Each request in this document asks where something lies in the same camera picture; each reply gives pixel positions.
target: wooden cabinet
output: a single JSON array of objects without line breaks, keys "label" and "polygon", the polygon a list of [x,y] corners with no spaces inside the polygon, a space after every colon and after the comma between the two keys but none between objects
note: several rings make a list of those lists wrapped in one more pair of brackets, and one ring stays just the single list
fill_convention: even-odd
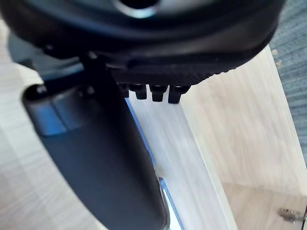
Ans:
[{"label": "wooden cabinet", "polygon": [[187,230],[301,229],[278,216],[305,212],[307,170],[269,47],[166,101],[130,97]]}]

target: gray carpet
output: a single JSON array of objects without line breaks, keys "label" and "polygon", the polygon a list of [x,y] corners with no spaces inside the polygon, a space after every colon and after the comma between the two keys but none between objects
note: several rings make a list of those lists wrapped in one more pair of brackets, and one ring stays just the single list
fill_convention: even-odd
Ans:
[{"label": "gray carpet", "polygon": [[288,0],[270,46],[307,162],[307,0]]}]

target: metal hinge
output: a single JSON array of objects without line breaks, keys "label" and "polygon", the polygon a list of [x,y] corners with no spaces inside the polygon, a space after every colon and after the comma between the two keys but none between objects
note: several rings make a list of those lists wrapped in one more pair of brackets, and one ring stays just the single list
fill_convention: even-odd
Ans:
[{"label": "metal hinge", "polygon": [[281,208],[278,211],[278,215],[281,216],[285,221],[293,224],[297,221],[303,222],[307,218],[306,214],[287,208]]}]

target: wood grain surface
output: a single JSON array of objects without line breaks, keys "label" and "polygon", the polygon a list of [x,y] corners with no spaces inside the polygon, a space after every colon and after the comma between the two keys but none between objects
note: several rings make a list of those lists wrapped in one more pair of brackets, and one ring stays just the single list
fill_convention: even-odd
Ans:
[{"label": "wood grain surface", "polygon": [[129,100],[185,229],[236,229],[210,153],[200,152],[181,105],[168,104],[167,97],[140,101],[134,93]]},{"label": "wood grain surface", "polygon": [[307,195],[306,165],[269,47],[192,87],[181,104],[222,182]]},{"label": "wood grain surface", "polygon": [[307,197],[223,183],[239,230],[301,230],[278,216],[280,208],[305,212]]}]

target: black plastic part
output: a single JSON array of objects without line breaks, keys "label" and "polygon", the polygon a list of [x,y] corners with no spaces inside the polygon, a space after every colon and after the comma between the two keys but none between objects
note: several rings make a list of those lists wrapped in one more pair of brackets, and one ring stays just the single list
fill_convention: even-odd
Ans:
[{"label": "black plastic part", "polygon": [[40,136],[59,135],[85,125],[101,110],[89,86],[77,86],[49,95],[44,85],[24,91],[23,104]]},{"label": "black plastic part", "polygon": [[163,94],[167,90],[166,85],[150,85],[150,91],[152,92],[152,97],[154,102],[161,102],[163,100]]},{"label": "black plastic part", "polygon": [[129,98],[129,87],[127,84],[119,83],[118,87],[125,98]]},{"label": "black plastic part", "polygon": [[188,92],[190,86],[170,86],[168,93],[168,103],[178,104],[180,102],[181,95]]},{"label": "black plastic part", "polygon": [[130,84],[129,89],[135,92],[136,98],[139,100],[147,99],[146,85],[144,84]]},{"label": "black plastic part", "polygon": [[101,223],[110,230],[162,230],[167,212],[130,110],[112,77],[104,72],[102,82],[95,65],[83,61],[92,68],[87,73],[94,91],[48,95],[32,86],[23,104],[58,169]]}]

